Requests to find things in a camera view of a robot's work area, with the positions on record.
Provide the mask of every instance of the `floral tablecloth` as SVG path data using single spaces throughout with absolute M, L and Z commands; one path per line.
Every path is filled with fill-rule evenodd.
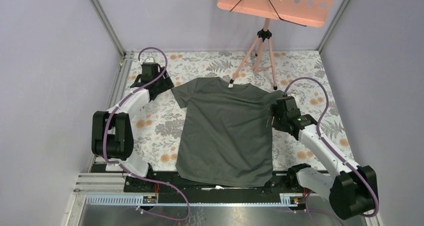
M 230 81 L 246 52 L 207 51 L 207 52 L 169 52 L 168 73 L 175 86 L 184 84 L 198 77 L 221 77 Z M 141 55 L 141 61 L 155 59 L 161 66 L 165 65 L 162 55 L 147 52 Z M 250 62 L 256 57 L 252 54 Z M 330 100 L 329 109 L 322 120 L 324 133 L 348 157 L 353 158 L 345 129 L 337 111 L 336 103 L 317 51 L 274 52 L 278 88 L 282 91 L 289 82 L 298 77 L 312 77 L 319 80 L 326 88 Z M 264 53 L 261 66 L 270 65 L 269 53 Z M 138 74 L 141 64 L 134 58 L 126 83 L 125 94 Z M 251 83 L 265 91 L 273 91 L 271 70 L 253 73 L 247 65 L 240 71 L 236 84 Z M 321 88 L 313 81 L 298 81 L 291 86 L 289 95 L 294 95 L 303 114 L 310 114 L 318 119 L 325 107 L 325 96 Z M 134 151 L 143 160 L 150 163 L 155 171 L 175 171 L 175 163 L 180 145 L 186 109 L 181 109 L 170 90 L 160 94 L 140 110 L 132 121 L 135 130 Z M 325 170 L 314 154 L 303 144 L 297 142 L 287 133 L 273 129 L 272 164 L 274 170 L 286 170 L 293 165 L 308 163 L 316 170 Z

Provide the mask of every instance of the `dark green t-shirt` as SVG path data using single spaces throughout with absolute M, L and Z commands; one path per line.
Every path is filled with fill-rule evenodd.
M 197 182 L 260 187 L 273 172 L 273 135 L 266 127 L 270 105 L 281 98 L 249 84 L 219 77 L 196 78 L 172 89 L 187 107 L 176 170 Z

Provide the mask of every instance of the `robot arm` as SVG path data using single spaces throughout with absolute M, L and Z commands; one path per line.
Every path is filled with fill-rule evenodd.
M 163 70 L 159 64 L 155 62 L 144 62 L 142 65 L 142 74 L 139 74 L 135 82 L 130 88 L 141 87 L 144 84 L 152 81 Z M 107 111 L 97 111 L 93 115 L 91 151 L 93 154 L 103 156 L 103 141 L 104 132 L 106 129 L 106 121 L 110 113 L 118 106 L 118 110 L 112 116 L 107 139 L 106 150 L 107 157 L 121 163 L 125 168 L 129 169 L 134 174 L 145 177 L 149 170 L 149 164 L 142 160 L 136 153 L 133 153 L 134 148 L 134 131 L 131 127 L 131 121 L 137 112 L 148 102 L 154 100 L 160 93 L 174 87 L 169 75 L 165 72 L 164 75 L 155 83 L 145 89 L 134 93 L 132 89 L 130 94 L 134 94 L 124 105 L 114 105 Z
M 308 147 L 327 169 L 329 176 L 317 172 L 303 163 L 288 170 L 287 185 L 293 190 L 308 188 L 327 199 L 339 218 L 345 220 L 375 208 L 374 200 L 364 183 L 346 166 L 347 161 L 355 167 L 377 195 L 377 178 L 370 166 L 361 167 L 342 153 L 324 134 L 321 135 L 335 151 L 344 158 L 339 159 L 317 132 L 317 121 L 309 114 L 301 115 L 296 100 L 285 95 L 277 100 L 269 111 L 268 126 L 287 132 Z

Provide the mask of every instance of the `aluminum frame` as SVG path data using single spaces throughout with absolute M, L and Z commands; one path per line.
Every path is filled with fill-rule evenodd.
M 343 0 L 339 9 L 337 10 L 336 15 L 332 19 L 324 37 L 322 38 L 317 50 L 319 53 L 324 49 L 328 39 L 334 31 L 334 28 L 337 26 L 341 16 L 345 12 L 349 2 L 351 0 Z M 113 89 L 111 91 L 107 108 L 112 107 L 124 96 L 124 91 L 126 87 L 126 82 L 128 75 L 130 73 L 131 64 L 134 60 L 134 51 L 126 52 L 123 45 L 121 44 L 118 36 L 116 35 L 108 17 L 106 16 L 105 11 L 103 10 L 99 0 L 90 0 L 93 5 L 94 10 L 96 11 L 100 21 L 102 22 L 107 34 L 113 42 L 118 53 L 123 57 L 123 62 L 121 67 L 117 71 L 115 80 L 113 82 Z M 87 198 L 92 197 L 93 195 L 110 195 L 113 198 L 122 198 L 135 195 L 141 196 L 142 193 L 125 193 L 123 192 L 126 173 L 90 173 L 90 168 L 94 164 L 96 157 L 91 158 L 89 169 L 87 173 L 81 173 L 78 177 L 74 193 L 72 194 L 70 211 L 65 219 L 66 226 L 78 226 L 82 218 L 84 207 L 87 203 Z M 283 196 L 300 196 L 300 194 L 285 194 Z M 377 217 L 366 218 L 365 219 L 368 226 L 382 226 L 382 220 L 380 214 Z

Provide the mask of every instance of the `music stand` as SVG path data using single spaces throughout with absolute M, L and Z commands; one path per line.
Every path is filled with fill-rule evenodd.
M 247 64 L 252 68 L 254 73 L 271 69 L 274 83 L 273 88 L 274 90 L 277 90 L 278 87 L 274 68 L 273 45 L 271 40 L 272 33 L 268 29 L 270 20 L 283 20 L 301 26 L 322 27 L 327 19 L 333 1 L 334 0 L 218 0 L 217 6 L 222 10 L 229 10 L 231 12 L 244 13 L 265 18 L 263 28 L 257 32 L 257 38 L 254 40 L 243 61 L 241 61 L 237 71 L 233 74 L 230 84 L 234 83 L 234 80 L 237 78 L 243 65 Z M 268 40 L 271 65 L 259 69 L 265 39 Z M 247 59 L 258 41 L 259 46 L 256 51 L 257 58 L 255 65 L 253 66 L 251 63 L 247 62 Z

